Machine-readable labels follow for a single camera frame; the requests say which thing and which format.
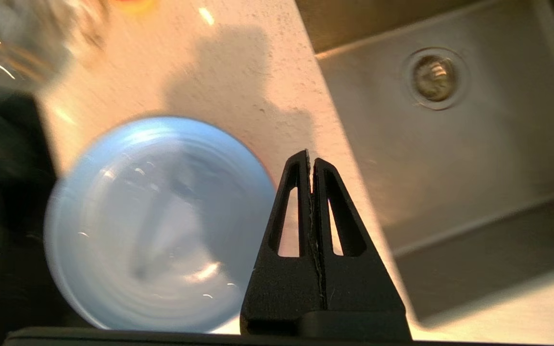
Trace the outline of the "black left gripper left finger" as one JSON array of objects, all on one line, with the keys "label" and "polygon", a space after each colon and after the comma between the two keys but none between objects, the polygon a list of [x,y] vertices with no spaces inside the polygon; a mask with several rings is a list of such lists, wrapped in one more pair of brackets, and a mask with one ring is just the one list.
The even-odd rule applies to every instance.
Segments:
[{"label": "black left gripper left finger", "polygon": [[[308,151],[299,151],[286,160],[240,310],[242,335],[296,335],[303,315],[322,307],[309,175]],[[298,195],[299,255],[286,258],[278,251],[293,189]]]}]

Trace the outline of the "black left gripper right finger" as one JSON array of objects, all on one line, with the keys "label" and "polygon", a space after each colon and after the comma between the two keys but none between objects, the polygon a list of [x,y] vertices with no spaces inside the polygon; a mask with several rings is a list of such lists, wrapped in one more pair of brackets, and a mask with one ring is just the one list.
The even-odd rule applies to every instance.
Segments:
[{"label": "black left gripper right finger", "polygon": [[406,309],[336,167],[314,163],[314,235],[320,309],[312,335],[411,339]]}]

